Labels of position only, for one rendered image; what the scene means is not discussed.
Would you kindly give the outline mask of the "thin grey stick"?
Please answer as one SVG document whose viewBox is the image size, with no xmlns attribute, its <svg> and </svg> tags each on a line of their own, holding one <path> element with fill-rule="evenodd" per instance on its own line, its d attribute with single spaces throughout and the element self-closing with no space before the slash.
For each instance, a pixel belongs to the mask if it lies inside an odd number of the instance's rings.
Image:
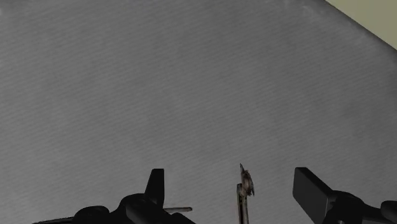
<svg viewBox="0 0 397 224">
<path fill-rule="evenodd" d="M 193 211 L 192 207 L 165 207 L 164 211 L 168 213 L 185 213 Z"/>
</svg>

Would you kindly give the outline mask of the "grey fabric upholstered furniture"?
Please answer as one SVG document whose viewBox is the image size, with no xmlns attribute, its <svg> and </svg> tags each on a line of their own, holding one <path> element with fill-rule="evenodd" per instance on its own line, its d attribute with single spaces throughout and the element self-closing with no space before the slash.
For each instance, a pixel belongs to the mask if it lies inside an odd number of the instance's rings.
<svg viewBox="0 0 397 224">
<path fill-rule="evenodd" d="M 0 224 L 165 171 L 196 224 L 311 224 L 296 167 L 397 200 L 397 50 L 326 0 L 0 0 Z"/>
</svg>

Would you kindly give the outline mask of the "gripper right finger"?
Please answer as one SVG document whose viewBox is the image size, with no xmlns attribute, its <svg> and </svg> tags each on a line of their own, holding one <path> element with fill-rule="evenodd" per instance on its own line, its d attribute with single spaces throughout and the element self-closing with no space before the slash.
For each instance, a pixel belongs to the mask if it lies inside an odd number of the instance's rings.
<svg viewBox="0 0 397 224">
<path fill-rule="evenodd" d="M 331 189 L 306 167 L 295 168 L 293 198 L 313 224 L 397 224 L 397 200 L 370 206 L 349 192 Z"/>
</svg>

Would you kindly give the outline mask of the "thin brown upright object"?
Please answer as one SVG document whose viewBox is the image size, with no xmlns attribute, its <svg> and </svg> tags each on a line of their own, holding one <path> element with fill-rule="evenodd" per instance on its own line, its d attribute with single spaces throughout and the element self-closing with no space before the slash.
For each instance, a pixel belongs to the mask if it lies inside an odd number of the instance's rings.
<svg viewBox="0 0 397 224">
<path fill-rule="evenodd" d="M 241 163 L 239 167 L 241 182 L 236 187 L 239 224 L 249 224 L 247 198 L 254 196 L 254 183 L 249 171 Z"/>
</svg>

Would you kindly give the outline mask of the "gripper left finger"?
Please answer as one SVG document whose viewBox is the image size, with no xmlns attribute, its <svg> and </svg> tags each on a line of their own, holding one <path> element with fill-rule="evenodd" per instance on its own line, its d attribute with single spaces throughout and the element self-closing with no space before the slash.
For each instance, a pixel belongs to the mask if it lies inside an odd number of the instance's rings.
<svg viewBox="0 0 397 224">
<path fill-rule="evenodd" d="M 73 216 L 32 224 L 196 224 L 181 213 L 164 211 L 165 174 L 152 169 L 145 191 L 124 197 L 114 211 L 105 206 L 88 206 Z"/>
</svg>

